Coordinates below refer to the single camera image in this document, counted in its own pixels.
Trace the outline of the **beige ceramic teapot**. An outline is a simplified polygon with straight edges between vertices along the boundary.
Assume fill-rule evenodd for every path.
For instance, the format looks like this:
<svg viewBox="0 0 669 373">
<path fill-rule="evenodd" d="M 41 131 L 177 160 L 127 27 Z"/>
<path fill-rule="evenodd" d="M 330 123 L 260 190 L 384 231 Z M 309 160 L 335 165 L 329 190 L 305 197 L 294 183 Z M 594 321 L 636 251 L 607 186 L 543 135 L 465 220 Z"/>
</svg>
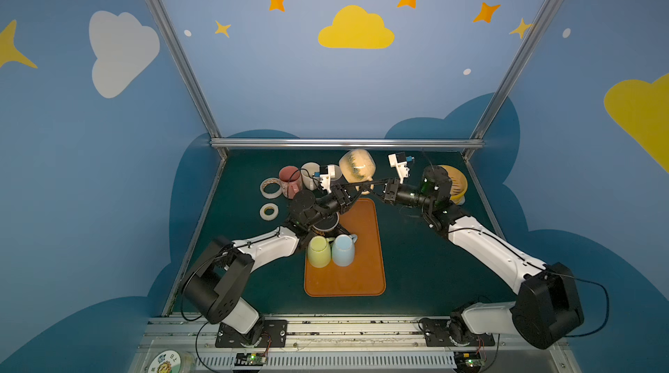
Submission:
<svg viewBox="0 0 669 373">
<path fill-rule="evenodd" d="M 339 160 L 339 168 L 348 183 L 372 181 L 376 172 L 373 157 L 366 149 L 348 151 Z"/>
</svg>

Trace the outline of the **white ceramic mug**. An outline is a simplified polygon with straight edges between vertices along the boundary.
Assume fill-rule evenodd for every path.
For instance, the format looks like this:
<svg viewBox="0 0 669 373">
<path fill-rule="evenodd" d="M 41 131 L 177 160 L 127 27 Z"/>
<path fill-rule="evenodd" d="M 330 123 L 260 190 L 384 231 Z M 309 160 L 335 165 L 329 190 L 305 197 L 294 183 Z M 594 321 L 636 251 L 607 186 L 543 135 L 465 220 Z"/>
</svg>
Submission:
<svg viewBox="0 0 669 373">
<path fill-rule="evenodd" d="M 316 162 L 307 162 L 301 166 L 303 188 L 315 190 L 319 188 L 320 165 Z"/>
</svg>

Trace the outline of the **pink ghost pattern mug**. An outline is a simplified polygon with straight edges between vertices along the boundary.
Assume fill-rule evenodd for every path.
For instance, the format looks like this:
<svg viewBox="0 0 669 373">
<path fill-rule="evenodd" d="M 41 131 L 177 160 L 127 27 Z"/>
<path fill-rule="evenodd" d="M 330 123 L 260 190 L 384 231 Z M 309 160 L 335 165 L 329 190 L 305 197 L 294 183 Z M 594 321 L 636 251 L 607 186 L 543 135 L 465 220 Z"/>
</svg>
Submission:
<svg viewBox="0 0 669 373">
<path fill-rule="evenodd" d="M 282 195 L 293 200 L 303 188 L 301 169 L 296 166 L 286 166 L 279 173 L 280 188 Z"/>
</svg>

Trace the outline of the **purple ceramic mug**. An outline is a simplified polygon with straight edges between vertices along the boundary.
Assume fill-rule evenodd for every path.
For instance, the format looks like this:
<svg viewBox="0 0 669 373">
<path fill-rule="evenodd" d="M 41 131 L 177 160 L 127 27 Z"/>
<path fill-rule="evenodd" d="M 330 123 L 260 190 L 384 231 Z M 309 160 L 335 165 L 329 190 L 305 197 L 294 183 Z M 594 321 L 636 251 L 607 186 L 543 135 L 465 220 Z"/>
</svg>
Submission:
<svg viewBox="0 0 669 373">
<path fill-rule="evenodd" d="M 328 175 L 332 181 L 338 181 L 343 176 L 343 173 L 338 165 L 329 164 Z"/>
</svg>

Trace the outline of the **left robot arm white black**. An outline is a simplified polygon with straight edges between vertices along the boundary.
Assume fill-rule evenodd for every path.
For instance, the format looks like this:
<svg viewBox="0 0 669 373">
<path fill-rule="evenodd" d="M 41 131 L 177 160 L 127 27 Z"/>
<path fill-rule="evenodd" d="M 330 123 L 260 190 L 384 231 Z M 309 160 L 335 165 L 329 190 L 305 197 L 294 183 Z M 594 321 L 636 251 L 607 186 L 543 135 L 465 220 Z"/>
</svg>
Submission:
<svg viewBox="0 0 669 373">
<path fill-rule="evenodd" d="M 211 324 L 223 324 L 240 342 L 261 341 L 263 316 L 242 295 L 252 273 L 271 262 L 308 247 L 319 235 L 316 227 L 348 212 L 362 195 L 361 183 L 336 184 L 323 197 L 299 192 L 289 204 L 289 216 L 274 230 L 253 238 L 212 240 L 180 285 L 181 301 L 188 302 Z"/>
</svg>

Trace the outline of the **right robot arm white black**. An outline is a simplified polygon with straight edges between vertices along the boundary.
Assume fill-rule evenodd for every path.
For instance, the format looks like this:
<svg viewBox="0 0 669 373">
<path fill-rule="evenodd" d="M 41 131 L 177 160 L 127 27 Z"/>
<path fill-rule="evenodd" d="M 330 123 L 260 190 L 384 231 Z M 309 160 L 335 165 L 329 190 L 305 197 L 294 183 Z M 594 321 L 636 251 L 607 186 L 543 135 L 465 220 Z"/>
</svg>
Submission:
<svg viewBox="0 0 669 373">
<path fill-rule="evenodd" d="M 383 201 L 420 209 L 442 238 L 469 252 L 515 294 L 507 303 L 471 303 L 449 317 L 449 338 L 465 345 L 480 335 L 521 336 L 545 350 L 585 322 L 576 279 L 561 263 L 549 265 L 493 234 L 451 200 L 446 169 L 428 167 L 419 187 L 402 178 L 387 181 Z"/>
</svg>

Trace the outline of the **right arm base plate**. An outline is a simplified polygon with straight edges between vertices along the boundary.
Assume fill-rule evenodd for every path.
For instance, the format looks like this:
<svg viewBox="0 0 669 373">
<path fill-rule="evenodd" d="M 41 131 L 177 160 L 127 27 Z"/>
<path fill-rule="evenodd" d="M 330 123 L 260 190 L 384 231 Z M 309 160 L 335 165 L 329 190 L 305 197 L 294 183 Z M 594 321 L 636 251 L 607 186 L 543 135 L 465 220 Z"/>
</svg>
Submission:
<svg viewBox="0 0 669 373">
<path fill-rule="evenodd" d="M 496 345 L 493 336 L 475 335 L 458 320 L 423 317 L 417 325 L 428 347 L 494 347 Z"/>
</svg>

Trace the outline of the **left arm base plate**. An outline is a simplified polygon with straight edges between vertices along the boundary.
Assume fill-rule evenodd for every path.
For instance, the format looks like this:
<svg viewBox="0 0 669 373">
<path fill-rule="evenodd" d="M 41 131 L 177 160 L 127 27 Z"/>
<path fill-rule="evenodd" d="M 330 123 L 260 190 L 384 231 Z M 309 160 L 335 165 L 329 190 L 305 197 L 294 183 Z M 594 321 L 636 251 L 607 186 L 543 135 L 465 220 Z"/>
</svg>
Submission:
<svg viewBox="0 0 669 373">
<path fill-rule="evenodd" d="M 240 333 L 221 323 L 215 340 L 216 348 L 284 348 L 287 339 L 287 320 L 260 319 L 248 333 Z"/>
</svg>

